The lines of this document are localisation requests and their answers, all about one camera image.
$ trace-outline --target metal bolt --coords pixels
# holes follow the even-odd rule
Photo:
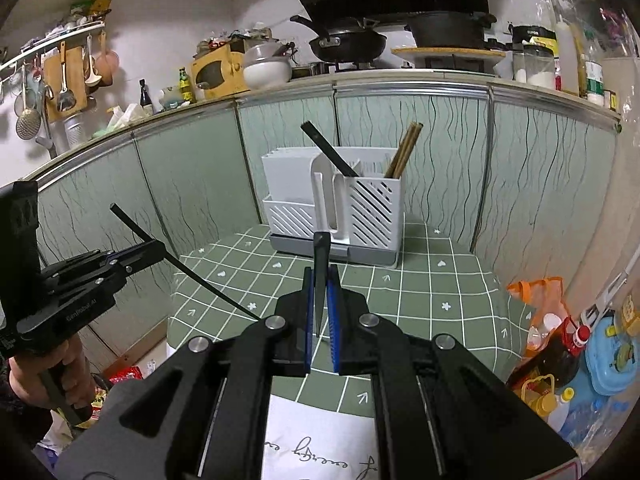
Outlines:
[[[282,316],[269,316],[264,320],[264,324],[271,330],[277,330],[287,324]]]
[[[201,335],[192,338],[189,341],[189,350],[194,353],[203,352],[209,347],[209,340]]]
[[[366,326],[367,328],[372,328],[380,322],[380,318],[375,314],[370,314],[367,312],[366,314],[362,314],[358,319],[362,326]]]
[[[456,345],[456,340],[449,334],[440,334],[436,338],[436,346],[440,350],[451,350]]]

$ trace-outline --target white bottle with green label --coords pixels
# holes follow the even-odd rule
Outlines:
[[[587,39],[587,49],[584,53],[584,65],[587,71],[587,100],[599,106],[604,106],[604,80],[602,77],[602,49],[593,32],[584,31]]]

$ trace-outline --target orange bag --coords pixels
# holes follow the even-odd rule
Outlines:
[[[545,278],[535,282],[511,283],[511,285],[507,287],[507,290],[514,298],[518,298],[536,309],[533,316],[531,316],[529,327],[541,326],[545,314],[556,314],[561,320],[569,316],[569,311],[562,299],[564,295],[564,285],[562,278],[559,276]],[[549,337],[547,337],[542,343],[542,346],[535,351],[527,348],[523,362],[518,366],[524,364],[535,354],[539,353],[546,346],[548,340]]]

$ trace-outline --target table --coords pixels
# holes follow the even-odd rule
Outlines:
[[[258,225],[181,260],[242,306],[270,316],[280,296],[300,290],[312,259],[275,253],[269,234],[268,226]],[[512,298],[490,267],[440,229],[405,221],[396,269],[337,265],[342,286],[362,293],[370,311],[408,334],[455,336],[503,381],[524,353],[532,308]],[[175,275],[173,290],[175,313],[167,330],[172,348],[197,335],[233,337],[253,322],[183,273]],[[326,313],[313,349],[312,372],[306,378],[274,378],[272,394],[332,412],[372,416],[369,378],[332,372]]]

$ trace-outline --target wavy line pattern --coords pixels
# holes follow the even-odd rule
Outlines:
[[[613,164],[608,131],[495,105],[494,152],[476,253],[503,283],[571,282],[593,237]]]
[[[404,210],[469,247],[486,151],[486,102],[439,96],[337,98],[345,146],[397,146],[424,124],[404,171]]]
[[[38,244],[47,261],[51,264],[87,250],[122,250],[139,243],[109,211],[111,202],[117,202],[144,230],[162,240],[138,156],[130,144],[79,168],[39,193]],[[116,294],[116,307],[92,323],[94,330],[119,355],[168,315],[172,273],[167,263],[137,273]],[[94,364],[102,362],[100,354],[105,352],[102,344],[96,348],[90,345],[87,350]],[[104,358],[111,361],[113,355],[109,352]]]
[[[169,124],[136,143],[179,254],[258,223],[233,110]]]
[[[305,121],[311,121],[330,143],[336,145],[333,99],[313,97],[242,107],[239,109],[239,115],[255,195],[260,206],[262,221],[266,223],[267,217],[262,199],[269,194],[269,187],[261,156],[276,148],[313,146],[313,142],[300,129],[300,124]]]

